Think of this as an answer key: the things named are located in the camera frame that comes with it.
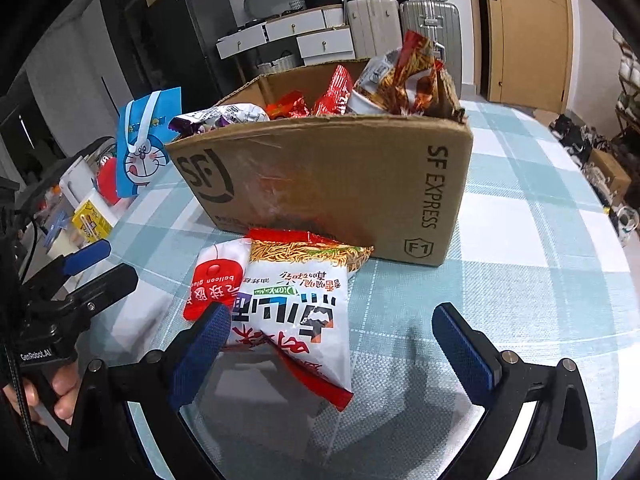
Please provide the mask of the person left hand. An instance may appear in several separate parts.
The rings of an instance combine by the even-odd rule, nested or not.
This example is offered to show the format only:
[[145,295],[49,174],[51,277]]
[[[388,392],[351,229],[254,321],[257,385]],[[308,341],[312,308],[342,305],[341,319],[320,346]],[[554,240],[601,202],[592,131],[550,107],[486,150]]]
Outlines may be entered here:
[[[5,370],[1,371],[1,382],[2,391],[6,400],[10,402],[14,411],[19,413],[20,407],[17,403],[17,395],[10,383],[10,375]],[[81,379],[77,361],[58,367],[50,379],[51,388],[58,398],[54,406],[55,415],[69,425],[71,425],[73,421],[80,383]],[[38,424],[43,425],[44,421],[35,411],[36,406],[40,404],[38,390],[27,378],[23,379],[23,385],[30,419],[33,422],[38,422]]]

